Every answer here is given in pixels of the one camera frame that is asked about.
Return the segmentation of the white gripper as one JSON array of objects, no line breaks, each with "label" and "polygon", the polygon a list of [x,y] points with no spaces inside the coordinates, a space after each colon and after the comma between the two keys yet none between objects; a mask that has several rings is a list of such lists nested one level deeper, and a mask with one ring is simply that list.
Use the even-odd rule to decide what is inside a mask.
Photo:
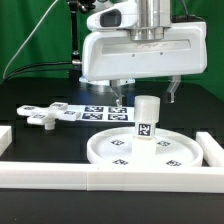
[{"label": "white gripper", "polygon": [[133,41],[126,30],[97,31],[83,45],[82,71],[89,81],[111,80],[116,104],[124,95],[118,79],[171,76],[165,102],[175,101],[180,76],[198,74],[207,67],[206,24],[174,23],[161,40]]}]

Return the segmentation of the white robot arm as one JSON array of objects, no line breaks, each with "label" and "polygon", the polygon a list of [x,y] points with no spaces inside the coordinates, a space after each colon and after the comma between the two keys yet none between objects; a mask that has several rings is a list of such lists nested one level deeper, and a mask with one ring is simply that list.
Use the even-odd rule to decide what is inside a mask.
[{"label": "white robot arm", "polygon": [[107,80],[119,106],[126,104],[120,81],[169,76],[173,94],[181,77],[207,67],[206,23],[187,16],[174,23],[171,0],[126,0],[87,19],[82,73]]}]

